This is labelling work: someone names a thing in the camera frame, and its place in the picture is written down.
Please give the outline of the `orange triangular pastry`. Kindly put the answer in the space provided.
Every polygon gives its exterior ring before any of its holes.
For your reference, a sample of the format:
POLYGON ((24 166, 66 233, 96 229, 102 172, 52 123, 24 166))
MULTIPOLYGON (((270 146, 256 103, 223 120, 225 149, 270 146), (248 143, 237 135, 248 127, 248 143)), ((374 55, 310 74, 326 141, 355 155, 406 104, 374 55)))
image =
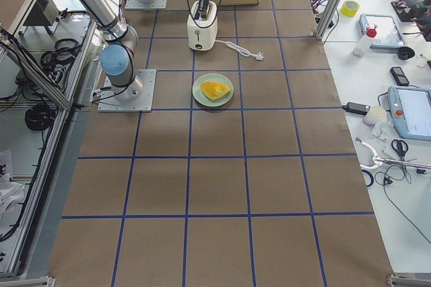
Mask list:
POLYGON ((230 93, 230 87, 219 82, 203 82, 200 89, 205 97, 211 101, 218 100, 230 93))

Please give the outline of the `black scissors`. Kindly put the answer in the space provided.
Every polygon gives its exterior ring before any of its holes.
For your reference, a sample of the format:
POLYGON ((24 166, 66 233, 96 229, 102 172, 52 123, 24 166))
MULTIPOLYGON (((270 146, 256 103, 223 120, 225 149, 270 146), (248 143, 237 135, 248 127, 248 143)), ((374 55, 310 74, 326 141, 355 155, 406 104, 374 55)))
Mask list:
POLYGON ((401 161, 405 160, 405 155, 409 150, 408 143, 402 139, 393 139, 391 141, 391 147, 394 152, 398 155, 401 161))

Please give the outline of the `teach pendant tablet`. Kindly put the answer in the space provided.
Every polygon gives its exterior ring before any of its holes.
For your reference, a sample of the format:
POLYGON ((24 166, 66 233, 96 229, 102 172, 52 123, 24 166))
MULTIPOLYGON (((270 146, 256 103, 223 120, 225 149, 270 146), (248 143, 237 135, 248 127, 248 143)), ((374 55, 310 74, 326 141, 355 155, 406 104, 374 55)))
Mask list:
POLYGON ((388 89, 390 115, 399 136, 430 141, 430 90, 407 86, 388 89))
POLYGON ((361 32, 367 27, 376 28, 376 36, 371 44, 372 49, 398 49, 406 45, 402 31, 391 15, 361 14, 359 18, 361 32))

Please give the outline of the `white paper cup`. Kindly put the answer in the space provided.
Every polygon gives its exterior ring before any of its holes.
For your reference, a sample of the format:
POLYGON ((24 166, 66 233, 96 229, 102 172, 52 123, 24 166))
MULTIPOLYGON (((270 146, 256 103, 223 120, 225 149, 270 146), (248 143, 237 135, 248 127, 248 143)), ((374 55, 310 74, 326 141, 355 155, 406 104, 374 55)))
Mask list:
POLYGON ((385 120, 387 111, 381 106, 371 106, 364 116, 362 122, 367 127, 372 127, 379 121, 385 120))

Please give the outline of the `black power adapter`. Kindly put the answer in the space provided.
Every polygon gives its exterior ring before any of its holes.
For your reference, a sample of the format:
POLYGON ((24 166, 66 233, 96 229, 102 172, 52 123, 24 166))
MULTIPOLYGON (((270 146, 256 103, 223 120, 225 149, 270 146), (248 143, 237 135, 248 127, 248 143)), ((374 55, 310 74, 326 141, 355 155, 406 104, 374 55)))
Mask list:
POLYGON ((348 102, 342 106, 342 109, 347 113, 355 115, 366 115, 370 110, 370 106, 356 102, 348 102))

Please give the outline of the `teach pendant tablet far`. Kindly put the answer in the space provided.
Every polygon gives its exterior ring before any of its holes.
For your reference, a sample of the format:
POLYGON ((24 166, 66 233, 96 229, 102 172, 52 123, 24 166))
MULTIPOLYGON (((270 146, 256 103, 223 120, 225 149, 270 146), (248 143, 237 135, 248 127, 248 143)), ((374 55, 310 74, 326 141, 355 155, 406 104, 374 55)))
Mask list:
POLYGON ((361 14, 359 18, 361 32, 367 27, 376 28, 376 36, 371 44, 372 49, 398 49, 406 45, 402 31, 391 15, 361 14))

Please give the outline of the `white two-slot toaster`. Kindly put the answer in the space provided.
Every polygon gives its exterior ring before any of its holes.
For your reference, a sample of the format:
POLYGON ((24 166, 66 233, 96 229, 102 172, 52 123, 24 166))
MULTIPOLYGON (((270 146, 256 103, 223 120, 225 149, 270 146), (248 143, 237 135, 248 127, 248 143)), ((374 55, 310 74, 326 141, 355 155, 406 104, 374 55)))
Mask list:
POLYGON ((189 48, 195 51, 210 50, 218 33, 218 8, 215 2, 209 2, 206 18, 202 18, 197 11, 198 1, 194 2, 191 14, 188 15, 187 33, 189 48))

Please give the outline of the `teach pendant tablet near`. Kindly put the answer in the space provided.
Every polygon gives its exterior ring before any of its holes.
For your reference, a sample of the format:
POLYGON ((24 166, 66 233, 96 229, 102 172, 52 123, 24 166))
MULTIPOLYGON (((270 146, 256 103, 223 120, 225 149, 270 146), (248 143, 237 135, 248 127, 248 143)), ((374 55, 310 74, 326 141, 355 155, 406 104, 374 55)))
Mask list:
POLYGON ((388 89, 390 115, 399 136, 430 141, 430 90, 407 86, 388 89))

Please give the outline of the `clear bottle red cap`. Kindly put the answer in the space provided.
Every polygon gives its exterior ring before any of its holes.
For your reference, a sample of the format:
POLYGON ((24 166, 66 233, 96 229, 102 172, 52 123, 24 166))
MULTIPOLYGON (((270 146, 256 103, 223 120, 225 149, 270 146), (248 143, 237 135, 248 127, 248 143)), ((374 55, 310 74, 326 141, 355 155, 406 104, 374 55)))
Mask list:
POLYGON ((369 50, 376 37, 376 25, 371 24, 366 27, 366 31, 353 49, 353 54, 356 57, 363 57, 369 50))

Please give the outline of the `yellow tape roll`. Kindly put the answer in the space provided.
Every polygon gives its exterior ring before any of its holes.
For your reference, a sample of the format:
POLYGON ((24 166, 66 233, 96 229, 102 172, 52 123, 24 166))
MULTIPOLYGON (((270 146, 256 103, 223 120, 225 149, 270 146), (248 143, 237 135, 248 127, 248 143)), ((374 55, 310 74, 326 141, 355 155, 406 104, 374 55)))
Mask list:
POLYGON ((357 1, 346 0, 343 2, 340 13, 346 17, 352 18, 356 15, 360 8, 360 4, 357 1))

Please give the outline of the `light green plate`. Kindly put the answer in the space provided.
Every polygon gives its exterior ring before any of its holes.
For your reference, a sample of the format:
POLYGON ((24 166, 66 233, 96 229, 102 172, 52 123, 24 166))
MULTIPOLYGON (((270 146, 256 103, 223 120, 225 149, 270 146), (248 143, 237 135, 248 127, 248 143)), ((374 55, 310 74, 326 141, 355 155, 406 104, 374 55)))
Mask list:
POLYGON ((206 73, 193 84, 194 99, 203 106, 217 107, 226 104, 234 93, 232 82, 224 75, 206 73))

